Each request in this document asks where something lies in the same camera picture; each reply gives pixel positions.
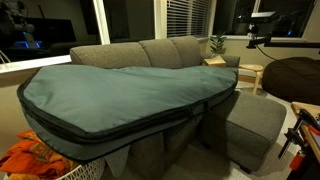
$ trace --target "window blinds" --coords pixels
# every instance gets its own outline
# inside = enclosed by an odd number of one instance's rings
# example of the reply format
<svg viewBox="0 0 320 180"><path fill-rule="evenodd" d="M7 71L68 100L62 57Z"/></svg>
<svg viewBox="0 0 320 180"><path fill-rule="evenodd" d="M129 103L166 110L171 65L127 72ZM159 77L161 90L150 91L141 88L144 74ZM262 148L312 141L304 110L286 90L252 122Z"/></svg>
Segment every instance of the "window blinds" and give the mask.
<svg viewBox="0 0 320 180"><path fill-rule="evenodd" d="M207 36L210 0L167 0L167 37Z"/></svg>

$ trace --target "brown bean bag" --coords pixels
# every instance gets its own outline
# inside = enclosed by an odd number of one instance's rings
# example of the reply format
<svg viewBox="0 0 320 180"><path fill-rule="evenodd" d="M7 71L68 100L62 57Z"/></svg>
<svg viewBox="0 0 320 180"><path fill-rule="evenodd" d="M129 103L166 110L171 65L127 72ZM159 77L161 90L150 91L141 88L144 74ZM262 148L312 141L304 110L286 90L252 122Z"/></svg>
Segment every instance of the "brown bean bag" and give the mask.
<svg viewBox="0 0 320 180"><path fill-rule="evenodd" d="M292 57L270 63L262 87L286 101L320 105L320 60Z"/></svg>

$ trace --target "window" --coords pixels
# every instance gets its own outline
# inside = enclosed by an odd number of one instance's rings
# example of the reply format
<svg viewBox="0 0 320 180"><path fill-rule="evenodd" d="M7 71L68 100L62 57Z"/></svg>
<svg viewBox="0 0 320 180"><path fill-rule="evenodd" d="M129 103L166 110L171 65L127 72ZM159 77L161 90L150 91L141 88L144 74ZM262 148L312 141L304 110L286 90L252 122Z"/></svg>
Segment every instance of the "window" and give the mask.
<svg viewBox="0 0 320 180"><path fill-rule="evenodd" d="M249 24L238 23L239 16L253 12L277 13L269 24L257 24L258 35L301 38L312 13L314 0L217 0L213 34L247 35Z"/></svg>
<svg viewBox="0 0 320 180"><path fill-rule="evenodd" d="M100 44L92 0L3 0L0 49L11 61L69 54Z"/></svg>
<svg viewBox="0 0 320 180"><path fill-rule="evenodd" d="M210 0L168 0L167 37L207 37Z"/></svg>
<svg viewBox="0 0 320 180"><path fill-rule="evenodd" d="M111 43L154 39L153 0L103 0Z"/></svg>

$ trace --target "patterned cloth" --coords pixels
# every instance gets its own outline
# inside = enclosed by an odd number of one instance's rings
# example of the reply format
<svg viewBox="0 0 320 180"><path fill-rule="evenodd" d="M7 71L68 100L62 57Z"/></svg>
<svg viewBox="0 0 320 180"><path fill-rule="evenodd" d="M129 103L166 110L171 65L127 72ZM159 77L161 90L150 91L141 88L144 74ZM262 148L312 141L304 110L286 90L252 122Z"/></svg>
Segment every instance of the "patterned cloth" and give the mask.
<svg viewBox="0 0 320 180"><path fill-rule="evenodd" d="M78 166L52 151L33 130L22 132L18 137L22 140L14 144L0 160L0 171L13 173L9 180L55 179Z"/></svg>

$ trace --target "green plant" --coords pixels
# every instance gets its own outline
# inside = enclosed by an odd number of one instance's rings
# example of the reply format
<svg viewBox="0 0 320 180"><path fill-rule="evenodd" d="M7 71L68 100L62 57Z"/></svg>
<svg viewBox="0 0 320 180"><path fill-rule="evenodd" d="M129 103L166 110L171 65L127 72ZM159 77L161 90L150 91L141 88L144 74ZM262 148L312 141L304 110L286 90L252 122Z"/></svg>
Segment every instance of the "green plant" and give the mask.
<svg viewBox="0 0 320 180"><path fill-rule="evenodd" d="M224 34L225 32L217 33L214 36L210 36L210 40L212 41L212 44L213 44L213 46L210 46L212 53L214 54L222 53L222 51L224 50L223 43L224 43L224 40L227 38L223 36Z"/></svg>

